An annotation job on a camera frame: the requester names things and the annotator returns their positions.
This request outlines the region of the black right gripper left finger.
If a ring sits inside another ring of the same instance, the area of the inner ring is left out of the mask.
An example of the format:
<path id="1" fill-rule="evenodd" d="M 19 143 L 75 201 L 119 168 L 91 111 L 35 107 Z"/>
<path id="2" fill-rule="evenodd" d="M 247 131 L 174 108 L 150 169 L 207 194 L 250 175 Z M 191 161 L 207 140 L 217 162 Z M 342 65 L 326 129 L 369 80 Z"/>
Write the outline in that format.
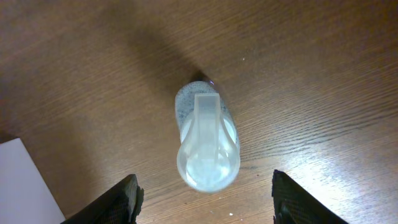
<path id="1" fill-rule="evenodd" d="M 143 201 L 144 189 L 129 174 L 62 224 L 136 224 Z"/>

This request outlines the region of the white cardboard box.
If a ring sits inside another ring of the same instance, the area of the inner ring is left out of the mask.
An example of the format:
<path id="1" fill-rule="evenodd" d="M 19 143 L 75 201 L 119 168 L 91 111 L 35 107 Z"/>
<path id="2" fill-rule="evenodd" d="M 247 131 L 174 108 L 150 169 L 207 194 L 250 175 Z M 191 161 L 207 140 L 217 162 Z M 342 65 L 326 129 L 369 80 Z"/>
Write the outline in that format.
<path id="1" fill-rule="evenodd" d="M 1 224 L 61 223 L 65 217 L 22 141 L 1 144 Z"/>

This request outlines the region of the clear purple foam soap bottle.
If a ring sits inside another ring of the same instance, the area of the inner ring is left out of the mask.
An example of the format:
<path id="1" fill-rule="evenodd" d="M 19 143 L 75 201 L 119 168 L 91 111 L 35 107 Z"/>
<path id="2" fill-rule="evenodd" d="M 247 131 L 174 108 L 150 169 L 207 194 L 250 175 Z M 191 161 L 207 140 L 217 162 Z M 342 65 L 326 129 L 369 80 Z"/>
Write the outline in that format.
<path id="1" fill-rule="evenodd" d="M 213 85 L 190 82 L 175 97 L 181 146 L 177 169 L 191 188 L 215 193 L 239 172 L 240 143 L 232 115 Z"/>

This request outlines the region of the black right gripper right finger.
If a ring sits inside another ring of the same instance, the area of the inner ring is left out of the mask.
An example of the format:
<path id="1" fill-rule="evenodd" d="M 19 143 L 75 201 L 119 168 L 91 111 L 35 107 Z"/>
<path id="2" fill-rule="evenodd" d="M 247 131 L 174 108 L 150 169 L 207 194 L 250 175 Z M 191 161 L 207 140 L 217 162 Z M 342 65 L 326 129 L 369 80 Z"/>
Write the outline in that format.
<path id="1" fill-rule="evenodd" d="M 272 198 L 274 224 L 347 224 L 285 172 L 277 169 L 272 177 Z"/>

